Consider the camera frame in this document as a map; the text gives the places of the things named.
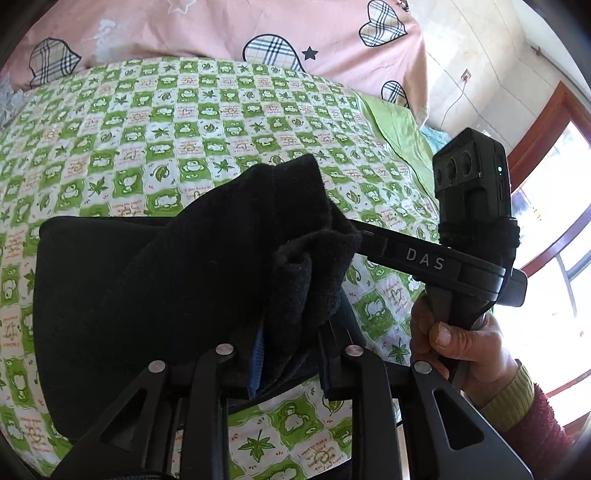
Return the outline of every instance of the power cord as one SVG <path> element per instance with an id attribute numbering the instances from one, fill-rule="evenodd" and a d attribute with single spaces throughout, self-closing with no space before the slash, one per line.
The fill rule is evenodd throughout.
<path id="1" fill-rule="evenodd" d="M 464 90 L 466 90 L 466 84 L 468 83 L 468 81 L 466 79 L 462 79 L 462 80 L 464 81 L 464 86 L 462 87 L 462 92 L 460 93 L 460 96 L 458 97 L 458 99 L 449 106 L 449 108 L 447 109 L 447 112 L 445 112 L 445 115 L 443 115 L 443 120 L 441 121 L 441 127 L 439 128 L 439 130 L 441 130 L 441 131 L 443 131 L 443 124 L 445 122 L 445 117 L 447 117 L 447 114 L 449 113 L 449 110 L 451 110 L 452 107 L 460 101 L 460 99 L 462 98 L 462 95 L 464 95 Z"/>

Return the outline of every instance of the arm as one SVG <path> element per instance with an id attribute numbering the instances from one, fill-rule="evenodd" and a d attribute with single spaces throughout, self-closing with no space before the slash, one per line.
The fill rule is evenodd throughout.
<path id="1" fill-rule="evenodd" d="M 469 332 L 437 323 L 424 294 L 411 312 L 411 361 L 425 360 L 445 378 L 438 353 L 470 361 L 462 390 L 532 470 L 545 478 L 564 458 L 570 441 L 540 388 L 503 342 L 496 319 L 487 314 L 481 330 Z"/>

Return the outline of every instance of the maroon sweater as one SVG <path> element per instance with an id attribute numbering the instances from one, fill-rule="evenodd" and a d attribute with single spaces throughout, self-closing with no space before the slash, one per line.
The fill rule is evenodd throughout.
<path id="1" fill-rule="evenodd" d="M 554 417 L 548 398 L 538 385 L 529 412 L 503 435 L 530 468 L 536 480 L 547 478 L 566 456 L 572 442 Z"/>

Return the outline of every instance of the white star outline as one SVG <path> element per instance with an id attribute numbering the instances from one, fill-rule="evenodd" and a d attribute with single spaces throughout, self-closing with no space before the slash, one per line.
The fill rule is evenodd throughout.
<path id="1" fill-rule="evenodd" d="M 197 3 L 197 0 L 166 0 L 170 6 L 168 7 L 168 13 L 178 12 L 186 15 L 189 7 Z"/>

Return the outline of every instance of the star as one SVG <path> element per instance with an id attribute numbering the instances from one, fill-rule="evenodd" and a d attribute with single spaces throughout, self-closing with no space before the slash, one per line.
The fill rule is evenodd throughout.
<path id="1" fill-rule="evenodd" d="M 168 7 L 168 13 L 178 12 L 180 14 L 185 15 L 189 7 L 193 4 L 197 3 L 197 0 L 167 0 L 170 4 Z"/>
<path id="2" fill-rule="evenodd" d="M 304 60 L 315 60 L 318 50 L 312 50 L 312 47 L 308 47 L 308 50 L 304 50 L 302 53 L 304 54 Z"/>

